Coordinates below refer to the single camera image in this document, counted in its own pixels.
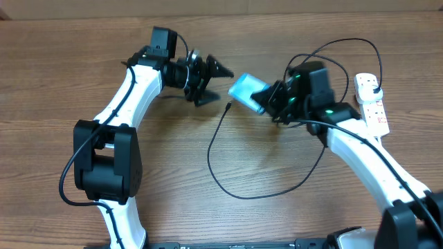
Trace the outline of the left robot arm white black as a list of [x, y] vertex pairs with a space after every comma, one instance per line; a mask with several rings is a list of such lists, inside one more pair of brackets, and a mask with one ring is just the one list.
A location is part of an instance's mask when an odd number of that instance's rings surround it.
[[174, 30], [153, 27], [150, 44], [123, 62], [125, 79], [111, 102], [74, 126], [73, 155], [61, 173], [59, 195], [68, 205], [100, 210], [108, 248], [149, 246], [135, 198], [143, 177], [137, 130], [154, 98], [166, 87], [181, 89], [198, 107], [213, 100], [204, 96], [211, 79], [234, 76], [213, 55], [187, 50], [176, 58], [180, 39]]

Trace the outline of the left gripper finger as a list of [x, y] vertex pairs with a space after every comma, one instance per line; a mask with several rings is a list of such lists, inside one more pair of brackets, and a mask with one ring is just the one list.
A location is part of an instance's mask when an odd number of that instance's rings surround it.
[[207, 90], [206, 87], [198, 86], [193, 97], [193, 102], [196, 107], [201, 107], [205, 104], [217, 101], [219, 99], [220, 95], [218, 93]]
[[218, 62], [212, 55], [207, 56], [206, 66], [210, 77], [234, 77], [234, 73]]

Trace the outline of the white charger plug adapter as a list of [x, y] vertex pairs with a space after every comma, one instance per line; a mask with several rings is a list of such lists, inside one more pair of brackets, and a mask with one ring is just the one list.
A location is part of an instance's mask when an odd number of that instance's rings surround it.
[[356, 100], [359, 104], [370, 104], [383, 98], [383, 90], [375, 85], [358, 85], [356, 88]]

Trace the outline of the Samsung Galaxy smartphone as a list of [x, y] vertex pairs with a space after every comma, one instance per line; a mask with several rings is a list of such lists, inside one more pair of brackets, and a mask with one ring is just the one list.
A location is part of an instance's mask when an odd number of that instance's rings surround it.
[[259, 93], [267, 90], [270, 87], [269, 84], [254, 77], [249, 73], [244, 73], [240, 78], [229, 88], [228, 94], [233, 99], [241, 102], [243, 105], [253, 110], [254, 112], [262, 115], [265, 110], [255, 100], [252, 99], [254, 93]]

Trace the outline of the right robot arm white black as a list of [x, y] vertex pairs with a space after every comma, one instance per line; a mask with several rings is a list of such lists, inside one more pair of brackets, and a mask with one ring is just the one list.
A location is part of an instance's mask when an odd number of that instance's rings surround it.
[[252, 99], [275, 122], [304, 122], [357, 175], [382, 214], [377, 230], [333, 232], [324, 248], [441, 248], [442, 194], [413, 178], [369, 132], [357, 110], [336, 101], [322, 62], [288, 73], [288, 80], [252, 93]]

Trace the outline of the white power strip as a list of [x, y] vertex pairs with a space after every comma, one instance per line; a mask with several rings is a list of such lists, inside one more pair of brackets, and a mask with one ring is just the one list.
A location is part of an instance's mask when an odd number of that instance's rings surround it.
[[[375, 85], [379, 86], [377, 77], [371, 73], [358, 73], [354, 76], [354, 88], [358, 85]], [[388, 120], [382, 99], [370, 104], [359, 104], [362, 118], [366, 122], [366, 125], [370, 133], [375, 138], [381, 138], [390, 133]]]

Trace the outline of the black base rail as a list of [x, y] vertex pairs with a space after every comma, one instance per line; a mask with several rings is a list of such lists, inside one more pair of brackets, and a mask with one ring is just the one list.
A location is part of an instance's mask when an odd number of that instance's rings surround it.
[[142, 249], [322, 249], [324, 238], [296, 239], [295, 241], [244, 243], [146, 243]]

